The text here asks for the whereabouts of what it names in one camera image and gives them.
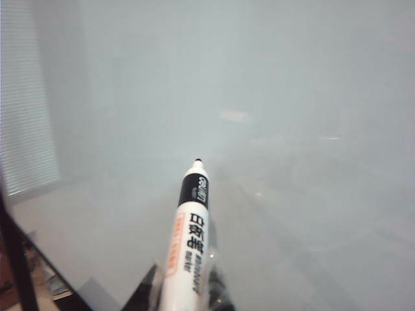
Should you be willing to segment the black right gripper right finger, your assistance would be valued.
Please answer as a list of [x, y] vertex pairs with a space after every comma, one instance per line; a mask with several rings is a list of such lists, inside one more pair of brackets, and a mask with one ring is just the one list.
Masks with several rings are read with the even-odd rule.
[[228, 290], [224, 269], [218, 253], [209, 254], [209, 269], [207, 279], [207, 309], [208, 310], [235, 310]]

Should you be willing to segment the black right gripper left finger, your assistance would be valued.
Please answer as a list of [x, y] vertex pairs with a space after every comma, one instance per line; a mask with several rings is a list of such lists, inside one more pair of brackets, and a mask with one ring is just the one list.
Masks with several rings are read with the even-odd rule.
[[157, 310], [163, 284], [163, 269], [153, 262], [126, 304], [125, 310]]

